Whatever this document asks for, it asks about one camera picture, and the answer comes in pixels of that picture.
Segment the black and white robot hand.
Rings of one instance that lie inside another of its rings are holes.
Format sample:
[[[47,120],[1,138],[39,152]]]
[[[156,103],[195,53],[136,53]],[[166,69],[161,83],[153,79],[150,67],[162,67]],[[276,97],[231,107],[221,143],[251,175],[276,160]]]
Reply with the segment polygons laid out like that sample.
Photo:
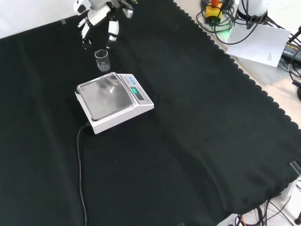
[[[76,0],[73,10],[80,16],[87,12],[87,15],[79,22],[77,28],[80,30],[82,47],[87,49],[92,46],[91,30],[104,20],[108,19],[108,42],[110,44],[117,40],[119,34],[119,22],[115,17],[115,12],[123,11],[127,18],[131,18],[134,13],[133,4],[136,0]]]

